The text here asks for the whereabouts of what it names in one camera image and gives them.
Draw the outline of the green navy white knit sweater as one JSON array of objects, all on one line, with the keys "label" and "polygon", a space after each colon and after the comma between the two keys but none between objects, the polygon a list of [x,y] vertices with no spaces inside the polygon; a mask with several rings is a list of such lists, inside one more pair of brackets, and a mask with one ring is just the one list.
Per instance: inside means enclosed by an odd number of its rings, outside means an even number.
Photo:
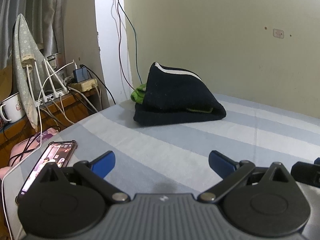
[{"label": "green navy white knit sweater", "polygon": [[146,84],[131,94],[133,119],[142,126],[221,120],[227,113],[201,78],[186,69],[154,62]]}]

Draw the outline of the smartphone with lit screen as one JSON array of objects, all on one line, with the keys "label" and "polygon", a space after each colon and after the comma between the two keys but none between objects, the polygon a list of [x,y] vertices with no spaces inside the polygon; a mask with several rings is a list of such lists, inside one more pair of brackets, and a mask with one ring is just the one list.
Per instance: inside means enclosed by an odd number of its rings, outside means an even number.
[{"label": "smartphone with lit screen", "polygon": [[21,202],[29,187],[47,163],[56,163],[59,168],[66,167],[77,146],[75,140],[49,143],[20,189],[15,199],[16,204],[18,205]]}]

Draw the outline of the blue white striped bed sheet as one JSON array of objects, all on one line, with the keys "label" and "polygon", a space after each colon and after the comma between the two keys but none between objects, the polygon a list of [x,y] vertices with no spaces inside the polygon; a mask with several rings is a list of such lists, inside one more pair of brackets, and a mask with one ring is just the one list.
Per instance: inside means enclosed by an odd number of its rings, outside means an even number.
[{"label": "blue white striped bed sheet", "polygon": [[116,165],[106,179],[131,196],[199,194],[212,187],[220,181],[208,164],[213,150],[259,167],[278,161],[287,169],[319,157],[318,119],[225,95],[217,99],[227,112],[220,121],[143,127],[133,120],[134,103],[125,101],[77,122],[53,141],[77,142],[70,164],[113,151]]}]

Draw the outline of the beige power strip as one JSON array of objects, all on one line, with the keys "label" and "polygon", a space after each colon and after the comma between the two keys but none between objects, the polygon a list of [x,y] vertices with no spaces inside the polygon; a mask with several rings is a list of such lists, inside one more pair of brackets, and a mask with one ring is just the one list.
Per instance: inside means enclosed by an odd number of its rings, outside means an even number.
[{"label": "beige power strip", "polygon": [[98,86],[96,79],[88,79],[78,83],[69,83],[68,87],[76,89],[80,92],[86,92]]}]

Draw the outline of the pink cloth item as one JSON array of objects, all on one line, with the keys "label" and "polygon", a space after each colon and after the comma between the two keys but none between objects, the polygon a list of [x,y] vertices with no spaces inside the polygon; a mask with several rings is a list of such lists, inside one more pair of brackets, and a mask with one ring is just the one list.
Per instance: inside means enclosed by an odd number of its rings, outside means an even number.
[{"label": "pink cloth item", "polygon": [[19,162],[25,159],[28,155],[30,155],[34,149],[39,147],[40,143],[44,143],[51,139],[53,136],[57,135],[61,131],[58,126],[53,126],[48,128],[47,130],[40,133],[36,133],[32,137],[25,139],[22,142],[17,143],[11,150],[10,158],[8,161],[8,165],[1,168],[1,180],[3,180],[4,176]]}]

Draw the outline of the white wifi router with antennas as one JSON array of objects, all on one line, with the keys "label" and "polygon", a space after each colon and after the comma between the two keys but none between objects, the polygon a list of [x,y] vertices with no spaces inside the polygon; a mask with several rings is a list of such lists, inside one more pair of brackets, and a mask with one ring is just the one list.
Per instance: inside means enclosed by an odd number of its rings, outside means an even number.
[{"label": "white wifi router with antennas", "polygon": [[35,59],[27,61],[25,64],[27,83],[35,107],[68,93],[64,84],[68,65],[54,68],[47,59],[43,59],[39,64]]}]

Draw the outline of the blue power adapter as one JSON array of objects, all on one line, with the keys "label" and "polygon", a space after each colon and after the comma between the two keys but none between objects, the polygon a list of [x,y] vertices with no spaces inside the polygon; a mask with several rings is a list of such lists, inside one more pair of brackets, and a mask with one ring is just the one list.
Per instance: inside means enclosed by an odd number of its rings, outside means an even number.
[{"label": "blue power adapter", "polygon": [[81,64],[73,70],[74,81],[80,83],[89,79],[88,70],[85,65]]}]

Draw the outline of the white enamel mug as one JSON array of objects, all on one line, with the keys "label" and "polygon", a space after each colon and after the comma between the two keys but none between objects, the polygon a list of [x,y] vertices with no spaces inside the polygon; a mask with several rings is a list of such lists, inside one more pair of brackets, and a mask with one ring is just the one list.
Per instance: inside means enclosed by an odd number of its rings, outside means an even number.
[{"label": "white enamel mug", "polygon": [[1,118],[10,124],[21,120],[25,116],[19,92],[9,96],[1,102],[0,112]]}]

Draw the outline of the metal pot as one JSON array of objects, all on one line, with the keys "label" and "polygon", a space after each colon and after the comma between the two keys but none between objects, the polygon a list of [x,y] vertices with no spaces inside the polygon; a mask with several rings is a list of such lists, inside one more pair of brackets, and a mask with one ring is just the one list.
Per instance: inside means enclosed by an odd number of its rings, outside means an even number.
[{"label": "metal pot", "polygon": [[[58,69],[63,67],[65,64],[65,60],[64,60],[63,55],[61,53],[55,53],[55,54],[49,55],[47,57],[47,60],[54,71],[57,71]],[[57,72],[57,75],[61,79],[64,79],[66,77],[66,70],[63,69],[63,70]]]}]

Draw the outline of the grey floral cloth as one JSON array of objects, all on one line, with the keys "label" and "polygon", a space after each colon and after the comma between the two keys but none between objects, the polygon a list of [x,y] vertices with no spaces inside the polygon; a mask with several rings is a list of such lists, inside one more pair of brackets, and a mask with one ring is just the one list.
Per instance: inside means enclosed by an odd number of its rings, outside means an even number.
[{"label": "grey floral cloth", "polygon": [[16,18],[12,38],[13,72],[22,107],[32,128],[37,131],[38,111],[31,98],[25,70],[25,64],[30,59],[35,59],[39,64],[44,59],[44,55],[40,52],[25,17],[23,14],[19,14]]}]

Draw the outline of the grey curtain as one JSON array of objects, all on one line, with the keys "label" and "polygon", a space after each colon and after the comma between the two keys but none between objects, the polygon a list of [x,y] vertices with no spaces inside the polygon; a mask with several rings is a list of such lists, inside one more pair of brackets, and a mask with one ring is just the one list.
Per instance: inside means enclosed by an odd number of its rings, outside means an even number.
[{"label": "grey curtain", "polygon": [[45,56],[65,52],[63,24],[66,0],[1,0],[1,68],[9,64],[16,18],[22,14]]}]

